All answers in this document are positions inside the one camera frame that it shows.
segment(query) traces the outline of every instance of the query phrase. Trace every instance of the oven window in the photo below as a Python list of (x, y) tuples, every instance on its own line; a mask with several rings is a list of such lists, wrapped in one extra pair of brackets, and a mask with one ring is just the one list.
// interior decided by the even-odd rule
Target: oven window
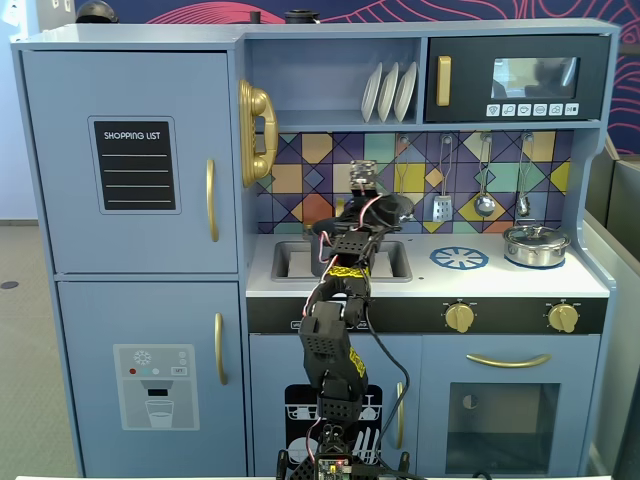
[(560, 385), (452, 383), (447, 474), (544, 475)]
[(573, 98), (578, 59), (496, 58), (491, 98)]

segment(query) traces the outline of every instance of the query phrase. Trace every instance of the play kitchen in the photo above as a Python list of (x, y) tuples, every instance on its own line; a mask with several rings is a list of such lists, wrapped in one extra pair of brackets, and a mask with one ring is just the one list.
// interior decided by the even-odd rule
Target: play kitchen
[(617, 27), (122, 27), (13, 46), (81, 475), (273, 476), (316, 452), (298, 330), (327, 225), (367, 195), (340, 228), (399, 231), (348, 330), (359, 461), (586, 472), (615, 282), (581, 231)]

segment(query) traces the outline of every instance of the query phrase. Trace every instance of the silver pot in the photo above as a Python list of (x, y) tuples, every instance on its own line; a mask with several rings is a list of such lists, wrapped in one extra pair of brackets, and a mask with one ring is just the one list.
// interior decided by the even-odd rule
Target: silver pot
[(553, 228), (541, 225), (516, 225), (502, 234), (504, 256), (524, 267), (549, 268), (559, 266), (571, 240)]

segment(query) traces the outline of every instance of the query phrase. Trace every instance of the robotic arm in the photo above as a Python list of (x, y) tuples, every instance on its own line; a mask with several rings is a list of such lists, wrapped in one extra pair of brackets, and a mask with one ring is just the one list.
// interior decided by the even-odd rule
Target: robotic arm
[(384, 236), (399, 230), (399, 224), (413, 213), (408, 198), (377, 193), (375, 169), (375, 162), (353, 162), (352, 201), (340, 217), (313, 227), (319, 241), (324, 244), (328, 240), (332, 249), (328, 267), (304, 306), (299, 336), (305, 371), (318, 390), (318, 417), (326, 424), (315, 457), (310, 455), (292, 480), (304, 478), (304, 470), (309, 475), (308, 462), (316, 480), (333, 480), (333, 474), (335, 480), (344, 480), (338, 473), (350, 473), (351, 465), (358, 462), (351, 456), (343, 433), (360, 417), (368, 378), (364, 363), (351, 346), (348, 329), (367, 321), (369, 275)]

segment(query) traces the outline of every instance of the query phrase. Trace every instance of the colorful tile backsplash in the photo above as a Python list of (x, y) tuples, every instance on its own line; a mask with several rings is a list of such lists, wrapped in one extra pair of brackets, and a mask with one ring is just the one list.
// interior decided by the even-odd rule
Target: colorful tile backsplash
[[(492, 132), (487, 192), (496, 201), (488, 218), (473, 207), (480, 190), (480, 132), (453, 136), (447, 194), (453, 199), (449, 222), (432, 221), (433, 202), (440, 195), (440, 133), (299, 133), (281, 134), (271, 175), (258, 183), (258, 222), (262, 233), (301, 233), (303, 225), (333, 215), (339, 198), (348, 200), (349, 163), (378, 162), (381, 192), (403, 192), (415, 205), (415, 220), (403, 233), (501, 233), (516, 219), (520, 147), (519, 131)], [(558, 227), (569, 177), (572, 131), (535, 132), (534, 148), (525, 146), (523, 161), (532, 157), (526, 190), (529, 218)], [(448, 169), (449, 146), (443, 149)], [(487, 151), (483, 159), (486, 164)]]

